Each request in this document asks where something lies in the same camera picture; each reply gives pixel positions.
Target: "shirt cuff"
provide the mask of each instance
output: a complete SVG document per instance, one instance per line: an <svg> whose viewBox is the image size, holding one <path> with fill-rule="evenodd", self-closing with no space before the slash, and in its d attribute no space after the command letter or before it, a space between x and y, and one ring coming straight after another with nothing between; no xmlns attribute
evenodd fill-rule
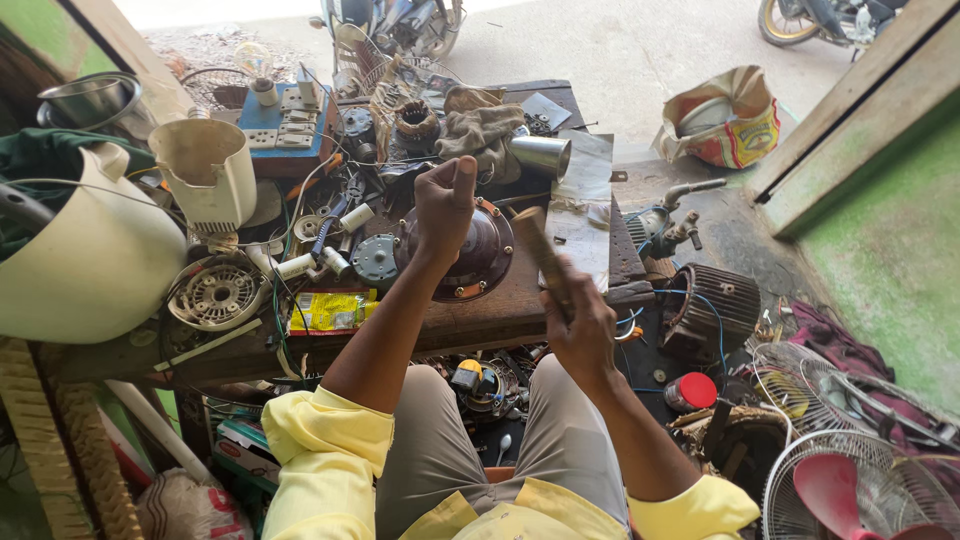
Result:
<svg viewBox="0 0 960 540"><path fill-rule="evenodd" d="M628 498L636 530L644 540L701 540L737 531L760 516L749 495L732 483L703 476L689 489L661 503Z"/></svg>
<svg viewBox="0 0 960 540"><path fill-rule="evenodd" d="M331 452L366 459L379 477L394 440L393 415L358 405L322 387L270 400L263 409L262 423L270 452L280 465L305 451Z"/></svg>

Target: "light bulb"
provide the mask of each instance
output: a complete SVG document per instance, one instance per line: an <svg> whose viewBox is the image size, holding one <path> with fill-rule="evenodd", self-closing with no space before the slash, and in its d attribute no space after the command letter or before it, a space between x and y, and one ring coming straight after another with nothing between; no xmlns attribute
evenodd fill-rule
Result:
<svg viewBox="0 0 960 540"><path fill-rule="evenodd" d="M274 55L267 47L253 41L244 41L233 51L233 61L241 71L250 76L250 88L260 105L269 107L276 103L276 86L272 79Z"/></svg>

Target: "green wall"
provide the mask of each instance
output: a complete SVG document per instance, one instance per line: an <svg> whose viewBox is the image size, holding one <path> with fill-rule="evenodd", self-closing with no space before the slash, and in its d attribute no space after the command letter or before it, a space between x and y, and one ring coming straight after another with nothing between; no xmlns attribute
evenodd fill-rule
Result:
<svg viewBox="0 0 960 540"><path fill-rule="evenodd" d="M116 65L57 0L3 0L0 24L70 81Z"/></svg>
<svg viewBox="0 0 960 540"><path fill-rule="evenodd" d="M960 411L960 92L844 182L798 235L854 337Z"/></svg>

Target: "shirt sleeve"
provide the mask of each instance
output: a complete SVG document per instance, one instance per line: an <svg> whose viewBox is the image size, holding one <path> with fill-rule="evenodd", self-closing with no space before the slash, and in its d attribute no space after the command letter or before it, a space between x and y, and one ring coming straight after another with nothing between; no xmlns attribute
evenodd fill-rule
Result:
<svg viewBox="0 0 960 540"><path fill-rule="evenodd" d="M749 495L732 483L703 476L677 497L661 503L627 499L644 540L728 540L760 516Z"/></svg>
<svg viewBox="0 0 960 540"><path fill-rule="evenodd" d="M264 540L373 540L372 480L383 473L394 418L321 387L291 392L263 409L280 462Z"/></svg>

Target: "green cloth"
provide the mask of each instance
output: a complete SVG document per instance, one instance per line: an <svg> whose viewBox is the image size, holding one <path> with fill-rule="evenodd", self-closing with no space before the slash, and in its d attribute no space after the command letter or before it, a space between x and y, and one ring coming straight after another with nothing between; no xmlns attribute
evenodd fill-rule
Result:
<svg viewBox="0 0 960 540"><path fill-rule="evenodd" d="M25 178L57 178L78 181L84 172L81 146L98 142L119 144L130 154L127 172L156 166L154 155L141 150L125 138L78 130L24 128L15 135L0 137L0 182ZM63 184L19 184L17 189L59 211L70 199L74 187ZM0 262L27 245L33 233L0 215Z"/></svg>

